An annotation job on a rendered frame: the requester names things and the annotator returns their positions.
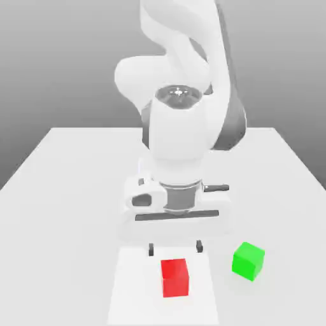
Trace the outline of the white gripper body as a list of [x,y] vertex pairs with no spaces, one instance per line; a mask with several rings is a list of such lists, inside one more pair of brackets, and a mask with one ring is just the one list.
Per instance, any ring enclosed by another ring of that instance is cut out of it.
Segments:
[[119,221],[119,236],[127,243],[184,243],[221,236],[232,229],[231,207],[228,193],[216,191],[203,192],[198,204],[182,215],[126,209]]

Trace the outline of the small red cube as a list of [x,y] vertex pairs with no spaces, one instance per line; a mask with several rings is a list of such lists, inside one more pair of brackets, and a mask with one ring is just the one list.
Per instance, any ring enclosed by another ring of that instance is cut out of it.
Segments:
[[160,266],[163,297],[188,296],[190,278],[186,260],[161,260]]

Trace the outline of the small green cube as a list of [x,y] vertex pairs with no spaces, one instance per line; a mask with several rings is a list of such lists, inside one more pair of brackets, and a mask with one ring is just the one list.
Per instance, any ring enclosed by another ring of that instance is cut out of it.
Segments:
[[243,242],[234,252],[232,258],[232,272],[254,281],[262,269],[265,250]]

